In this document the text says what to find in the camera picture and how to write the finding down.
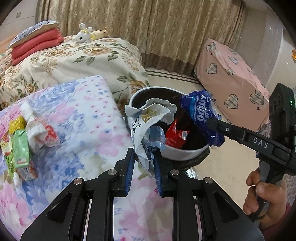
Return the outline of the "person's right hand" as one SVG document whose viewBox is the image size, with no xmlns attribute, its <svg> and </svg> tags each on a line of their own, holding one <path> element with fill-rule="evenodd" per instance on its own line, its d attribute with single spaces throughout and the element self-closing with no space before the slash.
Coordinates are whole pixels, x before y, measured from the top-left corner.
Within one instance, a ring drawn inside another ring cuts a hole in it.
<svg viewBox="0 0 296 241">
<path fill-rule="evenodd" d="M 257 197 L 265 199 L 270 203 L 268 211 L 263 219 L 260 220 L 260 228 L 267 229 L 277 224 L 287 210 L 287 185 L 285 181 L 280 186 L 260 181 L 259 170 L 252 171 L 246 180 L 249 190 L 243 204 L 243 211 L 250 215 L 259 209 Z"/>
</svg>

